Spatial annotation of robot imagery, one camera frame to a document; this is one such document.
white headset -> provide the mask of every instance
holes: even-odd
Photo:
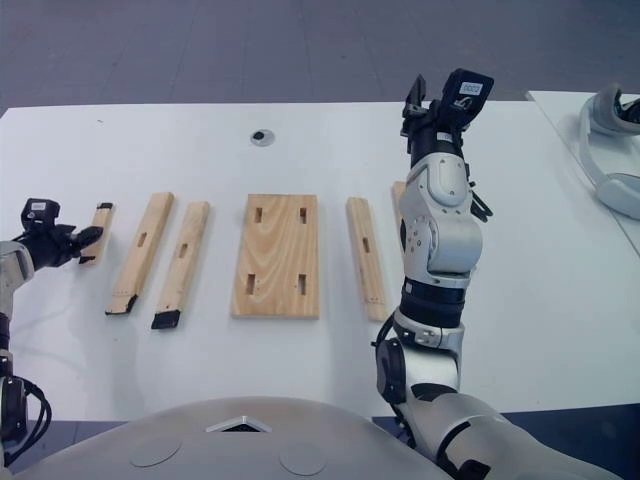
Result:
[[[613,210],[640,220],[640,176],[605,173],[594,161],[589,145],[594,132],[611,137],[640,135],[640,99],[621,105],[621,95],[620,86],[614,83],[584,104],[580,112],[578,158],[596,187],[598,199]]]

wooden board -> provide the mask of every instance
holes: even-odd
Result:
[[[172,204],[172,193],[151,195],[118,280],[113,287],[111,304],[105,313],[120,314],[131,311],[136,299],[142,293],[144,281],[151,268]]]
[[[178,243],[151,324],[154,330],[175,328],[178,325],[191,286],[208,215],[207,202],[193,202],[187,206]]]
[[[404,187],[405,182],[393,182],[393,208],[396,212],[396,223],[398,224],[398,239],[400,239],[400,225],[402,224],[402,214],[400,213],[400,197],[404,193]],[[400,250],[402,250],[402,240],[400,240]]]
[[[369,202],[365,198],[351,197],[347,200],[347,213],[367,316],[371,320],[384,321],[388,317],[387,305]]]
[[[315,195],[249,195],[234,316],[318,317]]]
[[[102,227],[102,236],[93,245],[80,252],[80,265],[95,265],[100,262],[102,251],[109,238],[109,228],[111,227],[111,218],[113,217],[113,203],[101,203],[96,208],[93,215],[92,227]]]

rectangular wooden panel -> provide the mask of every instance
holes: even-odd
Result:
[[[232,315],[318,316],[317,222],[315,195],[249,195]]]
[[[96,208],[93,215],[92,227],[102,227],[102,236],[93,245],[80,252],[80,265],[95,265],[100,262],[102,251],[109,238],[109,228],[111,227],[111,218],[113,217],[113,203],[101,203]]]
[[[405,182],[393,183],[393,208],[396,213],[396,223],[398,224],[398,238],[400,238],[400,225],[402,224],[402,214],[400,213],[400,197],[404,193]]]
[[[208,215],[207,202],[193,202],[187,206],[169,273],[151,324],[154,330],[175,328],[178,325],[198,261],[198,251]]]
[[[118,280],[113,287],[111,304],[105,313],[120,314],[131,311],[138,295],[142,293],[144,281],[151,268],[172,204],[172,193],[151,195]]]
[[[369,202],[365,198],[351,197],[347,200],[347,213],[367,316],[371,320],[384,321],[388,317],[387,305]]]

wood grain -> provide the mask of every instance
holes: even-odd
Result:
[[[387,305],[369,202],[365,198],[351,197],[347,200],[347,213],[367,316],[371,320],[384,321],[388,316]]]
[[[249,195],[231,313],[318,317],[315,195]]]
[[[402,214],[400,213],[400,197],[404,193],[405,182],[393,183],[393,209],[396,213],[396,223],[398,224],[398,239],[400,239],[400,225],[402,224]],[[402,239],[400,239],[400,250],[402,250]]]
[[[209,215],[207,202],[193,202],[187,206],[178,243],[171,258],[156,315],[151,328],[174,328],[178,325],[198,261],[202,235]]]
[[[80,265],[96,265],[100,262],[102,251],[109,238],[109,229],[111,227],[111,219],[113,218],[113,204],[100,203],[93,215],[92,227],[102,227],[102,235],[96,243],[89,245],[80,252]]]
[[[172,204],[172,193],[151,195],[118,280],[113,287],[107,314],[129,313],[142,293]]]

white table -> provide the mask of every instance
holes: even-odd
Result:
[[[128,420],[185,402],[284,395],[365,416],[391,411],[375,389],[348,196],[369,199],[388,303],[403,278],[391,185],[408,170],[400,104],[119,105],[9,110],[0,120],[0,237],[20,233],[29,196],[86,226],[116,204],[95,268],[44,269],[15,298],[15,371],[39,384],[58,420]],[[258,148],[259,128],[276,142]],[[495,217],[468,291],[463,390],[501,411],[640,398],[640,261],[594,209],[571,153],[532,102],[489,102],[466,157]],[[169,217],[134,311],[104,309],[149,194]],[[316,194],[318,320],[232,319],[232,279],[248,193]],[[178,329],[150,325],[189,201],[214,206]]]
[[[560,138],[565,142],[569,150],[578,158],[579,149],[579,116],[580,109],[584,103],[591,98],[594,93],[585,92],[544,92],[534,91],[528,92],[529,99],[536,102],[542,110],[551,125],[556,129]],[[623,95],[622,103],[629,102],[638,98],[638,95]],[[627,139],[630,144],[635,146],[636,156],[629,156],[626,148],[622,148],[619,139],[592,138],[590,145],[594,152],[594,158],[598,165],[604,169],[606,173],[621,172],[640,175],[640,138]],[[593,208],[606,209],[595,196],[595,189],[590,180],[580,167],[575,169],[576,175],[581,179],[585,188],[592,192]],[[625,215],[611,210],[615,216],[620,228],[635,248],[640,256],[640,221],[629,218]]]

